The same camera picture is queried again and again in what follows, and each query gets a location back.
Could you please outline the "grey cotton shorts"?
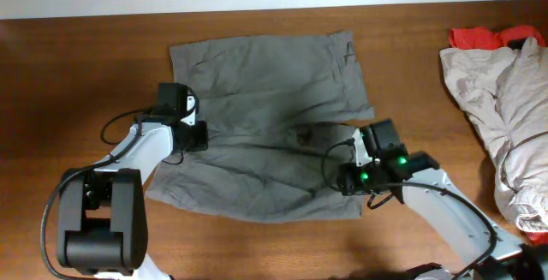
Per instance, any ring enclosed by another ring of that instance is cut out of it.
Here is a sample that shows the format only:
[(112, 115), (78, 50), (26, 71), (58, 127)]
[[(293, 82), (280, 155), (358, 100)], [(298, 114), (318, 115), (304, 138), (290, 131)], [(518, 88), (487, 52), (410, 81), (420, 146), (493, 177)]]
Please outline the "grey cotton shorts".
[(206, 40), (170, 57), (209, 146), (160, 164), (150, 199), (255, 223), (360, 217), (361, 198), (331, 189), (354, 159), (352, 121), (374, 117), (352, 33)]

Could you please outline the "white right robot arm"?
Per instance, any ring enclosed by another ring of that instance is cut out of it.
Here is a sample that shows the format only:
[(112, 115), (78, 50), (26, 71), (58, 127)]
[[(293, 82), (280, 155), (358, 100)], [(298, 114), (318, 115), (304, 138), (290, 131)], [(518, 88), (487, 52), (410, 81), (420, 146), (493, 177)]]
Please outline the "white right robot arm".
[(529, 246), (485, 215), (425, 152), (408, 152), (391, 120), (356, 129), (344, 145), (354, 161), (342, 164), (329, 187), (343, 196), (397, 199), (424, 218), (464, 262), (457, 273), (428, 263), (403, 279), (546, 279), (547, 247)]

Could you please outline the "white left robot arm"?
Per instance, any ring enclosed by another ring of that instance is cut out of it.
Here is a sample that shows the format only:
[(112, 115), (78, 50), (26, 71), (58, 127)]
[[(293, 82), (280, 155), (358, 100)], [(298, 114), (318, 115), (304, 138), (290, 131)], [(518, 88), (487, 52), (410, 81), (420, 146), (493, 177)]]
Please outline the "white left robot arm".
[(157, 103), (133, 110), (128, 135), (94, 164), (67, 170), (50, 195), (40, 224), (46, 232), (58, 205), (56, 255), (80, 279), (167, 279), (147, 252), (143, 186), (168, 156), (204, 151), (200, 102), (180, 83), (161, 83)]

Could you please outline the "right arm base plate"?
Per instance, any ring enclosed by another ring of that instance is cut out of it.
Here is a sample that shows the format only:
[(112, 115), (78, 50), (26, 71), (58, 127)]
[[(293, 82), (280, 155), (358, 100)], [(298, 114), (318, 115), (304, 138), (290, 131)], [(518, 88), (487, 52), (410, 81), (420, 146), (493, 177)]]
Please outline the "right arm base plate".
[(405, 272), (407, 280), (451, 280), (453, 274), (437, 263), (416, 266)]

